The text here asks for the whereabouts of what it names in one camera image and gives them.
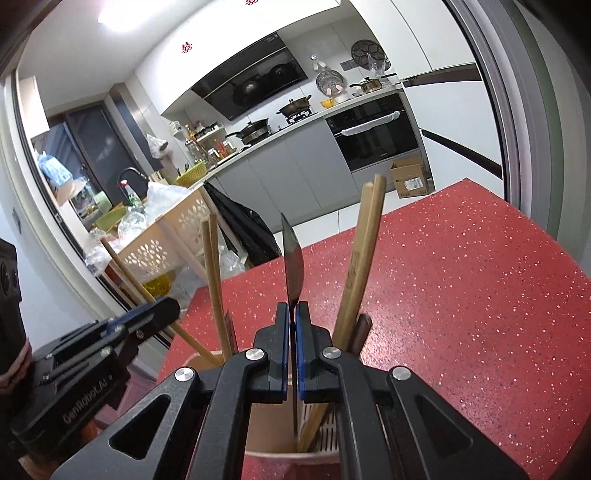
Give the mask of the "black range hood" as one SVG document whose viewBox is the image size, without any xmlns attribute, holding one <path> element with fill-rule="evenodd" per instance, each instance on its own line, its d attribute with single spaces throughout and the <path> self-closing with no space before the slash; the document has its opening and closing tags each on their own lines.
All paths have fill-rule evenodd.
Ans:
<svg viewBox="0 0 591 480">
<path fill-rule="evenodd" d="M 206 74 L 191 90 L 228 120 L 307 80 L 276 32 L 257 40 Z"/>
</svg>

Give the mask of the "grey lower cabinets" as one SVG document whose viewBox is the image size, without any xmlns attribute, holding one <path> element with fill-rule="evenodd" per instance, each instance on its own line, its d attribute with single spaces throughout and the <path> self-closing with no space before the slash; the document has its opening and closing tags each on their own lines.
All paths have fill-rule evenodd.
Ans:
<svg viewBox="0 0 591 480">
<path fill-rule="evenodd" d="M 324 119 L 276 133 L 210 180 L 231 200 L 252 209 L 273 233 L 280 217 L 291 225 L 360 200 L 360 188 Z"/>
</svg>

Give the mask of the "black frying pan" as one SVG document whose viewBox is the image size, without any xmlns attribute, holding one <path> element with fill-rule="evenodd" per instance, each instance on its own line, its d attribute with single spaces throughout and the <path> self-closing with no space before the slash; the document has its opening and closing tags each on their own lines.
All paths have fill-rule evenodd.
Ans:
<svg viewBox="0 0 591 480">
<path fill-rule="evenodd" d="M 249 122 L 242 130 L 229 133 L 226 138 L 238 137 L 245 145 L 254 145 L 259 140 L 269 136 L 271 132 L 269 119 L 265 118 L 256 122 Z"/>
</svg>

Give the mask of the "black hanging bag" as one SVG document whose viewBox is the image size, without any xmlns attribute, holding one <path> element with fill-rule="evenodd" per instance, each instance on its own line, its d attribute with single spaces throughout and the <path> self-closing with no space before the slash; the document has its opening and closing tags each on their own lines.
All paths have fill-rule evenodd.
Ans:
<svg viewBox="0 0 591 480">
<path fill-rule="evenodd" d="M 252 266 L 263 265 L 283 256 L 270 228 L 255 210 L 231 200 L 211 182 L 205 181 L 204 189 L 238 243 L 245 249 Z"/>
</svg>

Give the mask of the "cardboard box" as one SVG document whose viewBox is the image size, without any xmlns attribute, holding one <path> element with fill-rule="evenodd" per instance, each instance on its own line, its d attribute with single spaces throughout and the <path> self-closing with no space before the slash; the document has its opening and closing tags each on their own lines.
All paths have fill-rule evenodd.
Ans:
<svg viewBox="0 0 591 480">
<path fill-rule="evenodd" d="M 422 197 L 435 191 L 421 157 L 394 160 L 390 173 L 400 198 Z"/>
</svg>

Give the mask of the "beige utensil holder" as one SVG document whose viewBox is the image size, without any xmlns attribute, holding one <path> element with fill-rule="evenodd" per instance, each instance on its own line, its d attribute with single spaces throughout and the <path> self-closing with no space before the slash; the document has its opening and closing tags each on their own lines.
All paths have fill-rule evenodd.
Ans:
<svg viewBox="0 0 591 480">
<path fill-rule="evenodd" d="M 287 372 L 287 400 L 281 404 L 253 404 L 250 411 L 249 433 L 245 454 L 259 460 L 301 465 L 339 463 L 339 441 L 335 414 L 327 412 L 311 450 L 297 449 L 294 436 L 294 388 Z"/>
</svg>

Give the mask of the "beige storage cart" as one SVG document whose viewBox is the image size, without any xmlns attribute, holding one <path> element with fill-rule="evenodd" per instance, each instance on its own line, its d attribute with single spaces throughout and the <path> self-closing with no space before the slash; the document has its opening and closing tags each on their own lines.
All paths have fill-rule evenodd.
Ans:
<svg viewBox="0 0 591 480">
<path fill-rule="evenodd" d="M 116 254 L 142 283 L 183 267 L 206 281 L 201 221 L 210 214 L 204 188 L 151 182 L 143 210 L 129 210 L 115 237 L 100 236 L 86 264 L 102 272 Z"/>
</svg>

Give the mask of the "white refrigerator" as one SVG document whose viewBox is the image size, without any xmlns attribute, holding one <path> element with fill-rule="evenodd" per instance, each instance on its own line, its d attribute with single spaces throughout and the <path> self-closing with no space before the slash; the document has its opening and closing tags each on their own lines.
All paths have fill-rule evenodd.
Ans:
<svg viewBox="0 0 591 480">
<path fill-rule="evenodd" d="M 402 81 L 438 190 L 468 178 L 505 196 L 501 145 L 476 58 L 443 1 L 355 1 Z"/>
</svg>

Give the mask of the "black built-in oven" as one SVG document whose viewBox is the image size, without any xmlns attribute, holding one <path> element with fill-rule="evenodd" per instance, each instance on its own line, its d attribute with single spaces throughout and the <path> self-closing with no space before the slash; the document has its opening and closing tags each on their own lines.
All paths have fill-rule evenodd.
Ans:
<svg viewBox="0 0 591 480">
<path fill-rule="evenodd" d="M 419 148 L 399 93 L 350 107 L 327 123 L 351 172 Z"/>
</svg>

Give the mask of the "black wok on stove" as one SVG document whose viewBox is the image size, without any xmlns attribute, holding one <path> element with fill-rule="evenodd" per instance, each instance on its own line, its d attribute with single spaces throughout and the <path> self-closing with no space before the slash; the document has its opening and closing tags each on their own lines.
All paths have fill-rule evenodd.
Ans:
<svg viewBox="0 0 591 480">
<path fill-rule="evenodd" d="M 310 100 L 311 95 L 298 98 L 297 100 L 290 100 L 290 102 L 288 102 L 286 106 L 281 107 L 277 113 L 286 118 L 290 118 L 290 116 L 300 113 L 301 111 L 310 111 Z"/>
</svg>

